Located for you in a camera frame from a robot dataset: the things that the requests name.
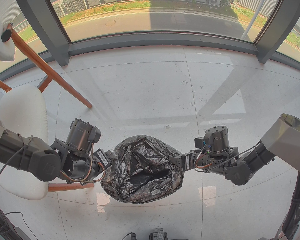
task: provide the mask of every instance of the black trash bag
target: black trash bag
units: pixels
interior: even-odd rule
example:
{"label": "black trash bag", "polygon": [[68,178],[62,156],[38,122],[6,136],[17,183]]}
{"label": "black trash bag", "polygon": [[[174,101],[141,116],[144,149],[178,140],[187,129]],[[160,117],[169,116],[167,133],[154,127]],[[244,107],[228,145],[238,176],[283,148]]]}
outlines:
{"label": "black trash bag", "polygon": [[101,186],[120,202],[148,203],[182,186],[184,171],[169,160],[169,155],[182,154],[161,140],[145,135],[129,137],[113,154],[118,160],[106,170]]}

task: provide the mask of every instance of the white tile floor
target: white tile floor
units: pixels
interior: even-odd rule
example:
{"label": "white tile floor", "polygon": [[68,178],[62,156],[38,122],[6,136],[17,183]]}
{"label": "white tile floor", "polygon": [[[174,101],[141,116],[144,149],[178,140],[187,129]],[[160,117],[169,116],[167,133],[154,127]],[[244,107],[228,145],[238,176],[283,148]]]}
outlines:
{"label": "white tile floor", "polygon": [[[88,109],[55,82],[43,92],[49,144],[65,140],[74,118],[102,132],[96,148],[146,134],[181,152],[214,125],[229,128],[231,146],[253,146],[282,112],[300,117],[300,72],[274,61],[220,49],[151,46],[87,53],[68,66],[51,66],[93,104]],[[37,86],[44,74],[30,69],[5,81]],[[181,189],[143,205],[120,203],[100,184],[87,190],[49,193],[30,201],[0,189],[4,212],[22,211],[39,240],[121,239],[128,232],[148,239],[163,227],[169,239],[272,238],[285,216],[297,171],[279,158],[244,186],[220,175],[186,172]],[[10,219],[33,235],[21,216]]]}

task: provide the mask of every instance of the road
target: road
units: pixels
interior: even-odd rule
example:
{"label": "road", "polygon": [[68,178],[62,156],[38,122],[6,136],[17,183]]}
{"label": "road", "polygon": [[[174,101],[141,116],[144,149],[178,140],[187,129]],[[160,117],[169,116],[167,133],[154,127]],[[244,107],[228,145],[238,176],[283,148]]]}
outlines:
{"label": "road", "polygon": [[[246,27],[245,24],[221,16],[214,17],[183,12],[137,12],[133,10],[66,26],[66,31],[72,41],[110,33],[143,30],[194,31],[240,38]],[[259,31],[259,29],[252,27],[245,40],[253,41]],[[29,45],[38,53],[46,50],[39,39],[31,41]],[[299,51],[287,43],[283,43],[279,51],[300,61]],[[23,59],[25,56],[17,49],[15,62]],[[0,72],[15,62],[1,62]]]}

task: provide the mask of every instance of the air conditioner unit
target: air conditioner unit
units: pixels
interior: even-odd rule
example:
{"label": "air conditioner unit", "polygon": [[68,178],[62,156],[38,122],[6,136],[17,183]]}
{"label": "air conditioner unit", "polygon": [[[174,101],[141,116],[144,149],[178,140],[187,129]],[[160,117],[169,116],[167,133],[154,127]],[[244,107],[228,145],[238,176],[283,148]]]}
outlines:
{"label": "air conditioner unit", "polygon": [[214,5],[214,6],[219,6],[221,0],[209,0],[208,4]]}

